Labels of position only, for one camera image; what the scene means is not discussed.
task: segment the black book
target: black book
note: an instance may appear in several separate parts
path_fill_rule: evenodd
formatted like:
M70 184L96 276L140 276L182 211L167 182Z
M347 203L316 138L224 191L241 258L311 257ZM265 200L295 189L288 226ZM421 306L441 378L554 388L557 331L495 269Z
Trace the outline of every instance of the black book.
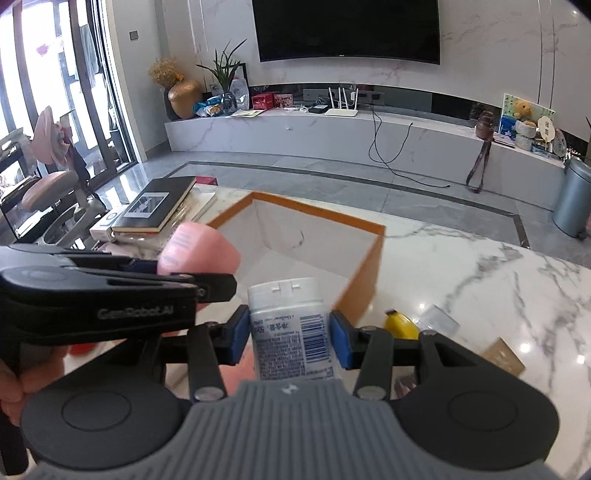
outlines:
M119 233L158 233L193 185L195 177L152 180L117 219L112 230Z

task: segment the gold vase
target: gold vase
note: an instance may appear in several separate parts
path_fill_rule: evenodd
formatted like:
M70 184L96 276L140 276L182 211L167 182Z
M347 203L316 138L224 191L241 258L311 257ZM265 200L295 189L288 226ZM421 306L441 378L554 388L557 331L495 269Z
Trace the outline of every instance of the gold vase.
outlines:
M201 99L201 85L196 80L178 82L168 93L168 100L173 110L183 120L194 117L193 105Z

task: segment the white box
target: white box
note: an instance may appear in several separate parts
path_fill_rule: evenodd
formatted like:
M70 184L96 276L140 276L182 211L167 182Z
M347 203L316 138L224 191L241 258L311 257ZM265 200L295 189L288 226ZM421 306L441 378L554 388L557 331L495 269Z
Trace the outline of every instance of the white box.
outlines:
M253 285L314 277L326 307L341 310L356 324L375 294L383 225L261 192L252 192L208 225L241 254L235 277L243 303Z
M113 236L113 224L117 221L117 218L127 209L129 205L119 205L107 213L102 219L96 222L90 228L90 235L97 242L114 242L115 237Z

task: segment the white plastic bottle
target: white plastic bottle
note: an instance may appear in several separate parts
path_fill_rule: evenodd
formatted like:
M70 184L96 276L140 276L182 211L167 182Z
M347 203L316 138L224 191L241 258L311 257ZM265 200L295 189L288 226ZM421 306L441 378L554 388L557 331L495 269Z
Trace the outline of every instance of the white plastic bottle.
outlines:
M329 312L315 278L250 287L248 305L258 378L335 377Z

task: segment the potted plant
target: potted plant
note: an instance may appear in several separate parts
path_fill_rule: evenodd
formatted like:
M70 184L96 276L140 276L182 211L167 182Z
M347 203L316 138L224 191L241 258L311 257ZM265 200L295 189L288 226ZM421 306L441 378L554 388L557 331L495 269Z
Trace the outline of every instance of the potted plant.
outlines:
M201 100L201 88L195 80L185 80L174 59L156 60L148 71L154 83L164 88L164 104L169 120L193 116L193 105Z
M222 87L222 110L226 115L230 115L238 109L238 107L236 106L236 98L230 91L230 87L232 86L232 80L234 79L234 74L236 73L236 70L240 66L240 62L233 60L232 55L236 50L238 50L238 48L240 48L240 46L245 41L246 39L242 40L230 53L226 52L226 50L230 46L230 42L228 42L226 48L222 50L222 54L220 56L218 56L216 49L216 57L213 61L215 64L214 69L206 67L205 65L197 64L198 67L201 67L202 69L207 69L210 72L212 72L212 75L216 78L216 80L220 84L220 87Z

